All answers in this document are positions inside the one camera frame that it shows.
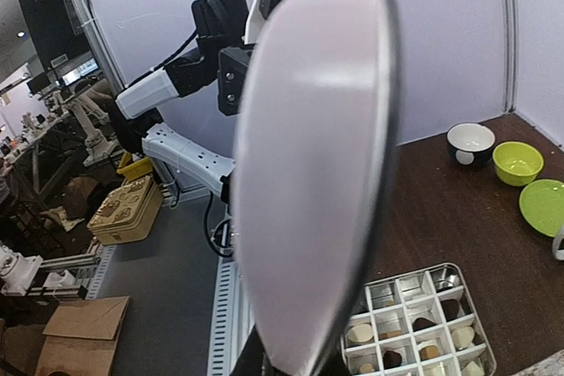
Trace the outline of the dark chocolate third row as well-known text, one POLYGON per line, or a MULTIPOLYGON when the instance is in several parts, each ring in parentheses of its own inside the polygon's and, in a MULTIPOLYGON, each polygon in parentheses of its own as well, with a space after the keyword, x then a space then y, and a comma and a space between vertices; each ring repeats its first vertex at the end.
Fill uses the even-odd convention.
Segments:
POLYGON ((403 357, 395 350, 386 350, 382 354, 382 362, 385 369, 398 368, 403 363, 403 357))

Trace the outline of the pink tin box with dividers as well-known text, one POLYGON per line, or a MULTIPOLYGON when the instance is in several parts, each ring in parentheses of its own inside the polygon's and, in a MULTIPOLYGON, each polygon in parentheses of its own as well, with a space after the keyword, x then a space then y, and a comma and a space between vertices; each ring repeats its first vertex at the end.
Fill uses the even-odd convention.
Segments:
POLYGON ((460 268, 445 262, 364 285, 340 341, 351 375, 493 375, 460 268))

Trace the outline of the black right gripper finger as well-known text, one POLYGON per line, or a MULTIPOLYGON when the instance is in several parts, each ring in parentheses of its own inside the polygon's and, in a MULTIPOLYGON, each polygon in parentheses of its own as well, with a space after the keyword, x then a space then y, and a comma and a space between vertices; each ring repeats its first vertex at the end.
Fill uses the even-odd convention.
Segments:
MULTIPOLYGON (((275 368, 268 359, 261 337, 256 327, 253 327, 245 345, 238 357, 234 369, 231 371, 233 376, 283 376, 284 372, 275 368)), ((320 375, 344 375, 348 376, 348 368, 343 361, 340 353, 334 350, 320 375)))

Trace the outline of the tan chocolate bottom row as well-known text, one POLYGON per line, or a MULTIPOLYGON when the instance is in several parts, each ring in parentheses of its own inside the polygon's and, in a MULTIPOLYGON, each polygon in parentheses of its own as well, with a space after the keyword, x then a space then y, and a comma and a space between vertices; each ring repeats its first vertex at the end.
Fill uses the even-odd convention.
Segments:
POLYGON ((442 355, 441 350, 436 345, 424 346, 419 350, 419 356, 421 361, 427 361, 435 358, 439 358, 442 355))

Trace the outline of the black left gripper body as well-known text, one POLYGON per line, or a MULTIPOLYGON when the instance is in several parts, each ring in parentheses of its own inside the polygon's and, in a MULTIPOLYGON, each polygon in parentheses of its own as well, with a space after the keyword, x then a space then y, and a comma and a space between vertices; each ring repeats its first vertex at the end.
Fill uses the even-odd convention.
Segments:
POLYGON ((218 108, 225 116, 239 113, 242 90, 254 47, 254 44, 245 44, 219 51, 218 108))

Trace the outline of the pink bunny tin lid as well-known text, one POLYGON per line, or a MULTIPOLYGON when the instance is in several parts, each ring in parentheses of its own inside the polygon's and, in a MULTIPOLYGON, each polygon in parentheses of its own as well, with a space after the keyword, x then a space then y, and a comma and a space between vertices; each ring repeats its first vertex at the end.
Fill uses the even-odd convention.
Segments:
POLYGON ((317 375, 360 294, 393 180, 396 0, 284 0, 259 33, 234 138, 234 253, 267 358, 317 375))

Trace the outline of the white oval chocolate bottom row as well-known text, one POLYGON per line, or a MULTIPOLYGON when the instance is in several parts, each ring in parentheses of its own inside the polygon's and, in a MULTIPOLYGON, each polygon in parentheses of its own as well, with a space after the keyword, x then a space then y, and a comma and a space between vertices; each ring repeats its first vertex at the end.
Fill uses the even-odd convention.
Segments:
POLYGON ((346 332, 346 339, 349 344, 354 345, 370 343, 374 339, 372 326, 369 323, 353 325, 346 332))

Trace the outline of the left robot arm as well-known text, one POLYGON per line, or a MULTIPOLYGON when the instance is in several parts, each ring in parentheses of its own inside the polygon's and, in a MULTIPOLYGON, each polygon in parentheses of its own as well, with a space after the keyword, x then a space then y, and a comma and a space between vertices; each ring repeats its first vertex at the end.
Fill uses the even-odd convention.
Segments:
POLYGON ((247 0, 196 0, 195 29, 181 49, 130 83, 109 104, 122 147, 146 156, 180 199, 208 188, 216 195, 232 172, 236 101, 221 103, 220 62, 243 46, 247 0))

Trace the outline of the white bar chocolate second row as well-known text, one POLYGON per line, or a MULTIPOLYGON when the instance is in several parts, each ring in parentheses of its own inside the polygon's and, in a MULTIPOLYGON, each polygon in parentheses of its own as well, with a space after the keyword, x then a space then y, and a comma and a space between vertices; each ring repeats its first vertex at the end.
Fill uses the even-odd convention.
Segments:
POLYGON ((476 361, 470 361, 461 370, 462 376, 484 376, 485 371, 476 361))

